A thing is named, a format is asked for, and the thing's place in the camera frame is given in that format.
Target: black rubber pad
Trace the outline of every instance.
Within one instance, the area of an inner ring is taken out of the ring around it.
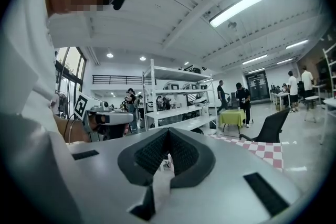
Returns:
[[[244,178],[272,217],[289,206],[260,174],[253,173]]]
[[[80,152],[80,153],[74,153],[72,156],[75,159],[75,161],[77,161],[78,159],[85,159],[91,156],[95,156],[98,155],[99,153],[95,150],[91,150],[91,151],[85,151],[85,152]]]

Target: green tablecloth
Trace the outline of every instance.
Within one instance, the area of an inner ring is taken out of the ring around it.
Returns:
[[[221,113],[221,116],[219,118],[219,124],[230,124],[230,125],[243,125],[243,120],[245,119],[245,113],[244,110],[225,110],[223,113]]]

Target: red and white checkered cloth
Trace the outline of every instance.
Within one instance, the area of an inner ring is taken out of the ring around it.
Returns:
[[[228,138],[222,135],[207,135],[214,139],[223,140],[225,142],[233,143],[238,146],[242,146],[247,150],[256,154],[258,157],[262,158],[265,162],[271,164],[274,168],[282,172],[284,168],[284,160],[282,159],[282,147],[281,143],[265,143],[265,142],[252,142],[243,141],[236,138]]]

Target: shelving unit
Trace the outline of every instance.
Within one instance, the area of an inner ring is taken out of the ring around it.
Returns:
[[[328,64],[328,68],[329,68],[329,74],[330,74],[330,82],[331,82],[331,94],[333,96],[334,99],[336,99],[336,96],[335,96],[335,92],[336,92],[336,89],[335,89],[335,83],[334,83],[334,79],[336,79],[336,76],[333,76],[332,75],[332,69],[331,69],[331,66],[333,66],[334,64],[336,64],[336,61],[332,61],[331,63],[329,63],[329,59],[328,59],[328,53],[331,52],[334,48],[336,47],[336,43],[334,45],[332,45],[329,49],[325,50],[323,49],[323,52],[324,52],[324,56],[326,58],[326,61],[327,61],[327,64]]]
[[[178,109],[170,109],[170,110],[163,110],[163,111],[157,111],[156,107],[156,97],[158,95],[187,95],[187,94],[198,94],[198,93],[207,93],[212,92],[214,95],[215,100],[215,89],[212,84],[210,83],[209,87],[204,89],[192,89],[192,90],[163,90],[163,89],[156,89],[155,82],[156,80],[171,80],[171,81],[184,81],[184,82],[196,82],[196,83],[203,83],[204,81],[212,81],[212,76],[206,76],[203,74],[198,73],[192,73],[189,71],[183,71],[183,70],[177,70],[172,68],[166,68],[166,67],[159,67],[154,65],[154,60],[151,59],[151,65],[149,66],[148,70],[143,73],[143,81],[145,81],[145,78],[151,78],[151,84],[144,84],[143,83],[143,93],[144,93],[144,109],[145,109],[145,126],[146,130],[149,129],[148,126],[148,118],[154,119],[154,125],[155,128],[159,127],[159,120],[164,118],[169,118],[177,115],[182,115],[194,111],[199,111],[201,116],[191,118],[188,120],[175,122],[168,125],[163,125],[160,127],[175,127],[178,129],[183,130],[193,130],[195,128],[201,128],[204,132],[204,134],[215,134],[217,130],[215,129],[209,129],[209,127],[202,127],[203,125],[206,125],[209,122],[215,122],[216,126],[218,126],[217,122],[217,116],[209,116],[208,109],[209,104],[203,105],[203,106],[185,106]],[[149,96],[152,98],[153,101],[153,112],[147,112],[147,97]]]

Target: fluorescent light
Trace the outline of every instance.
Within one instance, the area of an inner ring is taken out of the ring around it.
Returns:
[[[259,72],[259,71],[262,71],[262,70],[264,70],[264,69],[265,69],[265,68],[260,68],[260,69],[254,70],[254,71],[250,71],[249,74],[251,74],[251,73],[255,73],[255,72]]]
[[[277,65],[279,65],[279,64],[281,64],[281,63],[284,63],[284,62],[289,62],[289,61],[291,61],[291,60],[293,60],[293,58],[287,59],[287,60],[285,60],[285,61],[278,62]]]
[[[263,55],[263,56],[260,56],[260,57],[257,57],[257,58],[254,58],[254,59],[252,59],[252,60],[248,60],[248,61],[246,61],[246,62],[243,62],[243,64],[246,65],[246,64],[249,63],[249,62],[253,62],[253,61],[259,60],[259,59],[264,58],[264,57],[267,57],[267,54],[265,54],[265,55]]]
[[[286,49],[289,49],[289,48],[291,48],[291,47],[294,47],[294,46],[297,46],[297,45],[302,45],[302,44],[305,44],[305,43],[307,43],[309,40],[308,39],[306,39],[306,40],[304,40],[304,41],[301,41],[301,42],[298,42],[298,43],[295,43],[295,44],[293,44],[293,45],[289,45],[289,46],[287,46],[286,47]]]
[[[243,10],[251,7],[252,5],[260,2],[262,0],[242,0],[237,4],[233,5],[231,8],[228,8],[219,14],[217,14],[214,18],[212,18],[209,22],[213,27],[217,27],[221,25],[223,22],[229,20],[231,17],[236,14],[242,12]]]

